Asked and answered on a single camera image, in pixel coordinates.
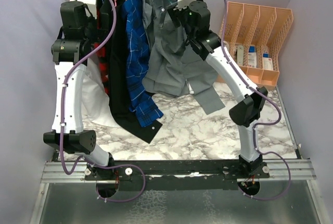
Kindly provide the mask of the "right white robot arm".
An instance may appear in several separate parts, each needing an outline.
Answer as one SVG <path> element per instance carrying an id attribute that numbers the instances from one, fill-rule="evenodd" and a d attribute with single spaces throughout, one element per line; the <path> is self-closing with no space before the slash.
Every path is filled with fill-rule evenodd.
<path id="1" fill-rule="evenodd" d="M 183 8 L 173 3 L 166 10 L 175 27 L 185 28 L 187 41 L 194 52 L 222 77 L 234 95 L 237 104 L 229 110 L 229 116 L 239 130 L 238 171 L 243 177 L 252 177 L 263 164 L 262 155 L 256 150 L 258 135 L 253 127 L 260 118 L 267 89 L 258 88 L 245 75 L 221 38 L 210 30 L 211 14 L 205 2 L 193 1 Z"/>

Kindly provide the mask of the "grey shirt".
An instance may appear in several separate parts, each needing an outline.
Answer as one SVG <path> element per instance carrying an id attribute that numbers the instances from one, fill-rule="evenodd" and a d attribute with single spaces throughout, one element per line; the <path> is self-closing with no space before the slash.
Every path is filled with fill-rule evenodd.
<path id="1" fill-rule="evenodd" d="M 207 115 L 223 109 L 213 87 L 217 72 L 185 44 L 184 28 L 176 28 L 167 12 L 170 4 L 171 0 L 143 0 L 143 24 L 150 47 L 144 88 L 168 97 L 191 94 Z"/>

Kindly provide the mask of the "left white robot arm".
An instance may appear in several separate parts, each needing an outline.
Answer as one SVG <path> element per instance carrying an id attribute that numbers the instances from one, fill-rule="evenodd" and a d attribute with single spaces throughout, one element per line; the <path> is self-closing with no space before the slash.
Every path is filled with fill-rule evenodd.
<path id="1" fill-rule="evenodd" d="M 86 159 L 107 180 L 115 172 L 113 157 L 97 144 L 94 130 L 84 130 L 81 115 L 83 80 L 92 51 L 89 27 L 94 17 L 79 1 L 62 3 L 60 15 L 62 27 L 51 47 L 57 78 L 56 111 L 51 131 L 43 134 L 43 141 L 60 155 Z"/>

